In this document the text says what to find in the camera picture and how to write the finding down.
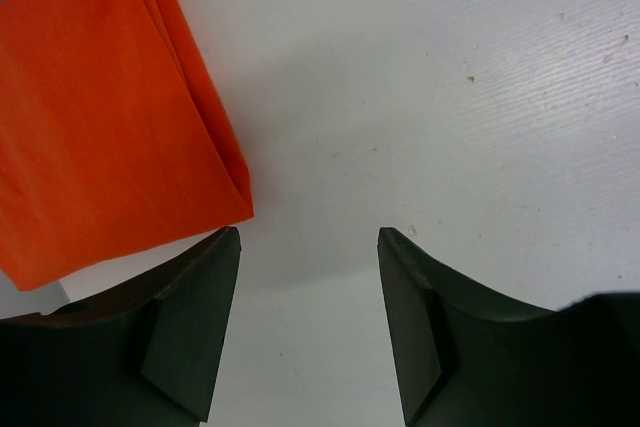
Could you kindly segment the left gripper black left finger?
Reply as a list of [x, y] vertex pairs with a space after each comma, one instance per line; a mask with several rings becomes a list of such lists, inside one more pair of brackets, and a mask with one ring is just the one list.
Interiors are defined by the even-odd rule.
[[1, 323], [5, 426], [197, 426], [209, 417], [241, 253], [226, 227], [48, 315]]

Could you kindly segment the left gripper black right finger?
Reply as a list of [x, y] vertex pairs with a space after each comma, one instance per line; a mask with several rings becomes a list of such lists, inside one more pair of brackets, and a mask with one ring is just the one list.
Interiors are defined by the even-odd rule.
[[381, 285], [408, 426], [635, 426], [639, 296], [552, 311], [379, 232]]

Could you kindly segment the orange t shirt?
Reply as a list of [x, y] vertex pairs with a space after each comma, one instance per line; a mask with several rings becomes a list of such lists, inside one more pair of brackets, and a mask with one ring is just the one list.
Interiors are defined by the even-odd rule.
[[1, 3], [1, 268], [29, 291], [250, 219], [178, 0]]

